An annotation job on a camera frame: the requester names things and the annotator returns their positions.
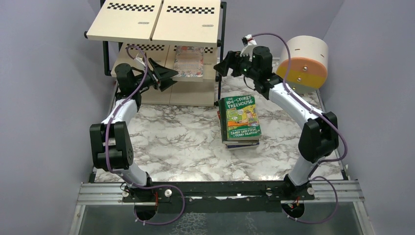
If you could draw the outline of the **floral cover book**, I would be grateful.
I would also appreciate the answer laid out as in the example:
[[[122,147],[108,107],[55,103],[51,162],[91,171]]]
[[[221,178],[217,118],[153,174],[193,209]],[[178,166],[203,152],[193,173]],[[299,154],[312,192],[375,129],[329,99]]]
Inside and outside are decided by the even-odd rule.
[[[173,70],[178,74],[175,77],[202,77],[204,73],[204,48],[193,46],[177,46]]]

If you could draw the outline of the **green 104-storey treehouse book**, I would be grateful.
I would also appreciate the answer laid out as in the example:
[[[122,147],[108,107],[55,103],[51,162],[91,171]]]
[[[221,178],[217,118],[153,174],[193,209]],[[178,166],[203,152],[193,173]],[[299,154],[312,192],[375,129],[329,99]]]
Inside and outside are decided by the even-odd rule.
[[[227,96],[218,104],[222,143],[259,141],[262,132],[254,96]]]

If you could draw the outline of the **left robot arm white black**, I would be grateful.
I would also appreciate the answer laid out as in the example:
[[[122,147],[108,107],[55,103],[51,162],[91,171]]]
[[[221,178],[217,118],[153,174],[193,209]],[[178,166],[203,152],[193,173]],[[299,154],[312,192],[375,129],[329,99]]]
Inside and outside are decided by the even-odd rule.
[[[119,86],[115,106],[103,121],[90,126],[94,167],[120,176],[131,188],[149,188],[152,180],[134,163],[128,124],[141,106],[143,92],[150,88],[163,92],[176,83],[173,77],[178,75],[176,70],[161,66],[152,58],[142,65],[142,69],[128,63],[115,67]]]

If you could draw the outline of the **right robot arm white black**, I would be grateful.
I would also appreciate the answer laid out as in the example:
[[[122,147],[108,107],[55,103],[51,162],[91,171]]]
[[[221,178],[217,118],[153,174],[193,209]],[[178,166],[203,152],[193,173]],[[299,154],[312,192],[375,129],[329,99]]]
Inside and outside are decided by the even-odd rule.
[[[255,46],[251,55],[229,51],[213,68],[221,76],[232,70],[233,77],[243,75],[252,79],[255,91],[282,108],[301,128],[300,157],[279,188],[286,197],[293,197],[307,189],[309,178],[319,162],[339,146],[338,122],[333,112],[324,113],[314,108],[283,83],[283,79],[272,71],[272,61],[268,47]]]

